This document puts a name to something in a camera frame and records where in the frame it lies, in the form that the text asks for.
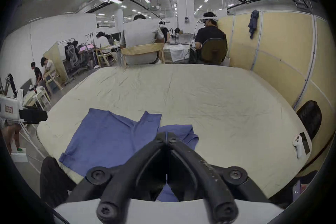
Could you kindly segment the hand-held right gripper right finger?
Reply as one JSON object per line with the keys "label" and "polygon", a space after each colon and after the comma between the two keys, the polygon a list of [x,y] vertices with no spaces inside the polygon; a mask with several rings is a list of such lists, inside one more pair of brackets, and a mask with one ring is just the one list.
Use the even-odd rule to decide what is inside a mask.
{"label": "hand-held right gripper right finger", "polygon": [[234,194],[243,201],[269,200],[240,167],[208,164],[173,132],[167,133],[167,184],[178,201],[205,199],[214,223],[232,223],[238,217]]}

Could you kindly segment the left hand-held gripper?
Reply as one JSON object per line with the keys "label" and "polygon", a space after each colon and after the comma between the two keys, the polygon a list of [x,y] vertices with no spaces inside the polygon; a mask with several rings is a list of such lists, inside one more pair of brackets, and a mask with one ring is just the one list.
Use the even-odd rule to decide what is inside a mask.
{"label": "left hand-held gripper", "polygon": [[24,107],[23,89],[18,90],[16,98],[0,95],[0,117],[28,124],[38,124],[48,119],[43,109]]}

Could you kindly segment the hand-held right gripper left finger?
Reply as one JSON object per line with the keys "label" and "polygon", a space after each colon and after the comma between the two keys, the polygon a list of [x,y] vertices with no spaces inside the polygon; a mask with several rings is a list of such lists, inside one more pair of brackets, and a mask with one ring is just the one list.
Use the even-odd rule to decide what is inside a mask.
{"label": "hand-held right gripper left finger", "polygon": [[161,132],[125,164],[91,168],[66,202],[99,198],[97,218],[104,224],[119,224],[125,222],[130,199],[155,201],[166,183],[166,133]]}

